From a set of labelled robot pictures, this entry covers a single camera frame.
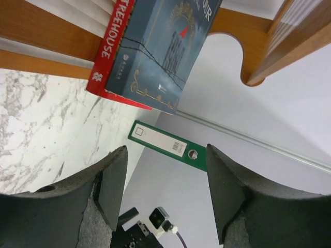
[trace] barcode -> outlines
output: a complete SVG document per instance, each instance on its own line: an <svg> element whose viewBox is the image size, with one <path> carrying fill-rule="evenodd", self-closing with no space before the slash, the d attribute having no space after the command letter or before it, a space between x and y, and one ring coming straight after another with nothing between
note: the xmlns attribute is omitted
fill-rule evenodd
<svg viewBox="0 0 331 248"><path fill-rule="evenodd" d="M179 143L178 142L175 142L175 144L173 145L172 149L176 151L178 149L178 147L179 147Z"/></svg>

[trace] green binder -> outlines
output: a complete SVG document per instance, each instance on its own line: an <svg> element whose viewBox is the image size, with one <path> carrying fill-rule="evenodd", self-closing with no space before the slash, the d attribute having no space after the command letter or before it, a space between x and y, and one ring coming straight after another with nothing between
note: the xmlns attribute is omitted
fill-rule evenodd
<svg viewBox="0 0 331 248"><path fill-rule="evenodd" d="M206 148L187 139L136 120L128 136L129 140L158 151L168 157L207 171Z"/></svg>

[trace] book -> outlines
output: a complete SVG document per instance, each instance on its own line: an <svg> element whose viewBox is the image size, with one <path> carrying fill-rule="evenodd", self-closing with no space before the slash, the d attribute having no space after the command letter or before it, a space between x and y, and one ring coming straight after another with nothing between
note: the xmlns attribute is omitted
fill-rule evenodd
<svg viewBox="0 0 331 248"><path fill-rule="evenodd" d="M106 90L174 114L221 1L137 1Z"/></svg>
<svg viewBox="0 0 331 248"><path fill-rule="evenodd" d="M206 147L136 120L129 140L155 150L163 155L207 171Z"/></svg>
<svg viewBox="0 0 331 248"><path fill-rule="evenodd" d="M109 100L151 110L152 108L126 99L105 90L107 79L113 68L114 60L134 9L136 0L118 0L109 20L103 41L88 79L86 90Z"/></svg>

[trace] marble surface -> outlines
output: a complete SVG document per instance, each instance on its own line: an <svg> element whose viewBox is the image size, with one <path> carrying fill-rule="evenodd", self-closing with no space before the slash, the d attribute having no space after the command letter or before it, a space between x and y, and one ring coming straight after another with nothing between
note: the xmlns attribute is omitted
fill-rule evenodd
<svg viewBox="0 0 331 248"><path fill-rule="evenodd" d="M66 178L121 145L126 185L143 146L127 140L134 120L159 112L98 98L87 81L0 69L0 193L35 191Z"/></svg>

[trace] wooden frame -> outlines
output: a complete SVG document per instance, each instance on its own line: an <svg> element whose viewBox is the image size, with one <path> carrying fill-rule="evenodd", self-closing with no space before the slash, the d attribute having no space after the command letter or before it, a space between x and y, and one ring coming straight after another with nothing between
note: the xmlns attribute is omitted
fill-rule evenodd
<svg viewBox="0 0 331 248"><path fill-rule="evenodd" d="M259 85L272 73L331 42L331 1L322 0L266 56L273 33L293 1L285 0L273 21L219 10L210 33L229 34L242 45L244 58L240 77L244 84ZM102 41L102 38L25 0L0 1L0 37L88 61L94 61ZM89 69L7 51L0 51L0 56L1 67L7 69L83 79L87 79L90 72Z"/></svg>

